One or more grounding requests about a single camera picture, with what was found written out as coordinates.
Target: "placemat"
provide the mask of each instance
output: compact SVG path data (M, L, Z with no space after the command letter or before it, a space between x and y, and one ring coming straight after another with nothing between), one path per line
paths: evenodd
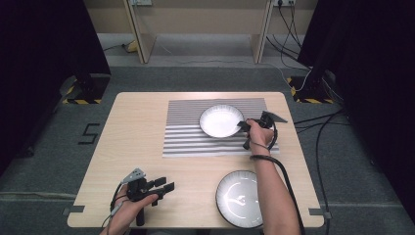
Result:
M171 100L168 103L162 156L172 158L250 155L251 151L242 147L247 140L244 132L227 138L213 138L202 131L199 126L202 113L216 105L233 106L241 111L244 119L259 119L262 111L267 110L263 98ZM271 149L271 153L279 153L277 143Z

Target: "electrical outlet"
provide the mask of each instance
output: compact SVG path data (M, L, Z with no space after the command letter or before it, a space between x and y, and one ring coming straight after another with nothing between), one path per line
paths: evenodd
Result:
M129 0L132 6L152 6L152 0Z
M296 6L296 0L282 0L282 2L283 2L283 4L281 5L282 7ZM278 0L275 0L274 6L278 7Z

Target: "wall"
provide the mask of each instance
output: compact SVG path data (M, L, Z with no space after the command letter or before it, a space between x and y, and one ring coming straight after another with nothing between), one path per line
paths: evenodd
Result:
M84 0L84 2L98 33L131 33L123 0ZM298 34L306 33L316 4L317 0L297 0L295 22ZM281 12L289 23L292 18L290 8L282 8ZM277 7L273 9L268 32L287 33Z

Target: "person's right hand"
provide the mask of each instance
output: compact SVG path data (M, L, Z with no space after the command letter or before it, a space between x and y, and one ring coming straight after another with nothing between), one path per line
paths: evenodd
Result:
M252 142L267 146L272 141L274 131L260 127L253 119L247 119L247 124L251 126L251 130L248 134Z

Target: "white plate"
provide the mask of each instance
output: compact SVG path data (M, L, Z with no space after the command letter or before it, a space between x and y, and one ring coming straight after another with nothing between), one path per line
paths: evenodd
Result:
M262 225L256 174L238 170L226 175L217 187L216 205L222 216L234 226L255 228Z
M213 106L205 110L200 119L201 129L216 138L229 137L238 132L239 121L244 120L242 113L228 105Z

